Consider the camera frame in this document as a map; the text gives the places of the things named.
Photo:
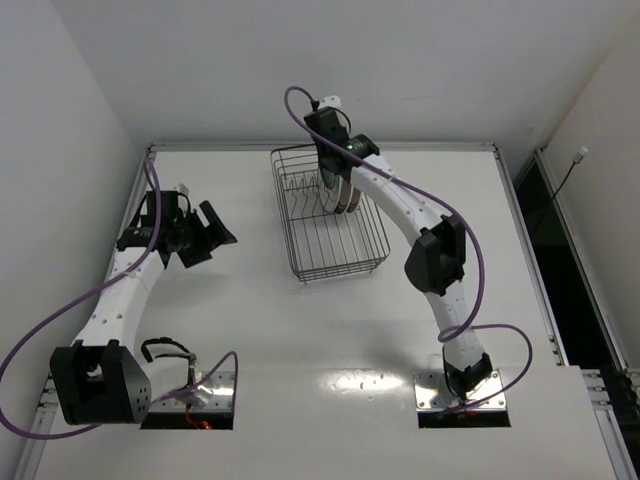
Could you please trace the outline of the blue floral green plate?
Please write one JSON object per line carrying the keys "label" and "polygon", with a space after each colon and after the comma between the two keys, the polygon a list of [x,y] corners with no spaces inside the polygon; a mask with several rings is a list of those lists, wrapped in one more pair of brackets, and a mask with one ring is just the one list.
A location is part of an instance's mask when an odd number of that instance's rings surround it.
{"label": "blue floral green plate", "polygon": [[319,167],[319,173],[322,184],[327,191],[336,192],[340,189],[341,177],[339,174],[332,173],[330,170],[322,166]]}

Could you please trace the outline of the green red rimmed plate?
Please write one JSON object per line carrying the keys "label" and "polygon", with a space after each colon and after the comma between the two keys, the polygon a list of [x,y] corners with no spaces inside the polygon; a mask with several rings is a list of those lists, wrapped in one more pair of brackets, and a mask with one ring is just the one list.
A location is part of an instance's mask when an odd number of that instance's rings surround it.
{"label": "green red rimmed plate", "polygon": [[334,210],[335,214],[344,214],[348,211],[351,203],[351,196],[352,186],[348,182],[343,181],[339,188],[337,203]]}
{"label": "green red rimmed plate", "polygon": [[361,198],[361,191],[353,187],[351,192],[350,203],[347,209],[348,213],[353,213],[357,209],[360,202],[360,198]]}

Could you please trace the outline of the white plate with teal rim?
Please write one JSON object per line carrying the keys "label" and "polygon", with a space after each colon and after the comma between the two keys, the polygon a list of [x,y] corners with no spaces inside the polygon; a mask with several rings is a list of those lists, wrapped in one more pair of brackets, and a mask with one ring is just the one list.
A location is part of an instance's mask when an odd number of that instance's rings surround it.
{"label": "white plate with teal rim", "polygon": [[338,215],[342,213],[342,207],[340,206],[340,192],[340,187],[324,189],[321,195],[321,205],[326,214]]}

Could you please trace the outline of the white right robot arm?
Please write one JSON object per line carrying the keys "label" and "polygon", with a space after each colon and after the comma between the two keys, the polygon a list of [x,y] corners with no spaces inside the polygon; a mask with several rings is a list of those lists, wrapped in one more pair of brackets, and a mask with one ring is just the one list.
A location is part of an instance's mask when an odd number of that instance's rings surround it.
{"label": "white right robot arm", "polygon": [[402,185],[379,147],[365,135],[351,136],[339,113],[337,107],[315,101],[304,117],[322,181],[336,197],[331,210],[352,211],[366,195],[404,234],[411,247],[405,274],[433,311],[448,387],[466,400],[492,371],[490,357],[471,329],[481,303],[469,305],[464,298],[466,244],[477,239],[457,215],[440,213]]}

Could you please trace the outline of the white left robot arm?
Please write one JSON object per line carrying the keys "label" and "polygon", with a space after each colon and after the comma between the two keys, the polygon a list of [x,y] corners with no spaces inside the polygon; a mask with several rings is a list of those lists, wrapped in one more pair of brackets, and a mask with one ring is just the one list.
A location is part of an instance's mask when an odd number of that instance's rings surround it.
{"label": "white left robot arm", "polygon": [[154,403],[171,398],[204,405],[194,353],[181,347],[152,356],[152,340],[135,345],[147,300],[170,259],[190,268],[237,241],[210,202],[183,210],[184,197],[146,195],[116,242],[114,284],[102,291],[72,345],[54,350],[50,372],[68,424],[140,424]]}

